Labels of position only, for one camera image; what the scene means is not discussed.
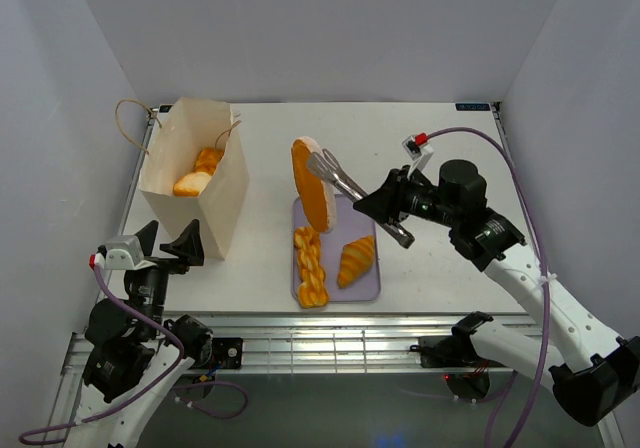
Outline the oval orange bread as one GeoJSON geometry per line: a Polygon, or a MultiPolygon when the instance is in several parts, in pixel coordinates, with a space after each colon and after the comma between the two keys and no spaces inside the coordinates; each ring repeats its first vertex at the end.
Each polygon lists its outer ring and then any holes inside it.
{"type": "Polygon", "coordinates": [[[173,195],[197,197],[207,187],[212,176],[206,172],[191,172],[180,178],[173,186],[173,195]]]}

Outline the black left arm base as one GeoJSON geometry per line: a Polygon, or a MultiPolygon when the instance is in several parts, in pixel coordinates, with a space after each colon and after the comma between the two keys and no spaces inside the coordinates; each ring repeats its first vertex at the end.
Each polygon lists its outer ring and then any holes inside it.
{"type": "Polygon", "coordinates": [[[237,337],[212,338],[206,342],[201,350],[195,368],[211,369],[240,369],[244,340],[237,337]]]}

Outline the white sugared bread slice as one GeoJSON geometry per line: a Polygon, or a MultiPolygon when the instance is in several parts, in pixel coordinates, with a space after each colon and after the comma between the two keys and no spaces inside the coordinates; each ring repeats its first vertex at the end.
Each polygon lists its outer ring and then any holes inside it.
{"type": "Polygon", "coordinates": [[[335,195],[332,187],[316,177],[307,167],[321,147],[310,137],[296,138],[291,147],[294,182],[309,225],[319,233],[329,233],[337,221],[335,195]]]}

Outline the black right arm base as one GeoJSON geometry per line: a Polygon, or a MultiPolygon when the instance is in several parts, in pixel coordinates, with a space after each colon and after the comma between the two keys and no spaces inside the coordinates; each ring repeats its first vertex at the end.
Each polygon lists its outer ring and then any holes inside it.
{"type": "Polygon", "coordinates": [[[445,337],[420,337],[409,347],[417,354],[422,368],[496,368],[502,364],[481,358],[471,346],[453,335],[445,337]]]}

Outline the metal serving tongs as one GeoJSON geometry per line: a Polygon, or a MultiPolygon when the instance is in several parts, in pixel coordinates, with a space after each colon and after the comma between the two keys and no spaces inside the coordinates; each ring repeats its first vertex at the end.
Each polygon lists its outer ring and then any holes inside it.
{"type": "MultiPolygon", "coordinates": [[[[307,161],[307,168],[314,176],[336,188],[353,204],[367,196],[367,192],[343,170],[337,158],[328,149],[322,148],[319,152],[313,152],[307,161]]],[[[415,237],[398,223],[376,224],[405,249],[410,248],[415,241],[415,237]]]]}

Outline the long twisted braided bread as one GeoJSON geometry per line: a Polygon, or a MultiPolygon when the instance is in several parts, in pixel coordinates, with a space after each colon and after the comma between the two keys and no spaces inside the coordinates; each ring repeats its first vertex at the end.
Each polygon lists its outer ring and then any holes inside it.
{"type": "Polygon", "coordinates": [[[194,165],[195,173],[206,173],[212,176],[224,156],[222,149],[216,149],[213,147],[204,148],[198,155],[198,158],[194,165]]]}

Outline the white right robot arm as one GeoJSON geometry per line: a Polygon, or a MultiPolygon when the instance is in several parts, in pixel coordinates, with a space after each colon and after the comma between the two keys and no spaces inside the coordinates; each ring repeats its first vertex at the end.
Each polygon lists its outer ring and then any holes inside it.
{"type": "Polygon", "coordinates": [[[556,349],[546,358],[556,401],[576,422],[594,426],[637,392],[639,339],[622,337],[544,273],[524,235],[488,206],[486,189],[466,160],[445,162],[436,184],[403,166],[353,207],[380,224],[412,215],[447,227],[455,250],[547,333],[556,349]]]}

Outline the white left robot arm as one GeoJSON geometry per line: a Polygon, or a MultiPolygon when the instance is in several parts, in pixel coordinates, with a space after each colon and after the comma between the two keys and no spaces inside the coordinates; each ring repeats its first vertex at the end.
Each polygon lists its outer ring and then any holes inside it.
{"type": "Polygon", "coordinates": [[[160,245],[152,220],[116,236],[89,258],[104,299],[91,310],[85,338],[92,350],[67,447],[134,447],[163,398],[189,368],[212,356],[212,333],[189,315],[164,320],[169,279],[205,261],[200,223],[192,220],[160,245]]]}

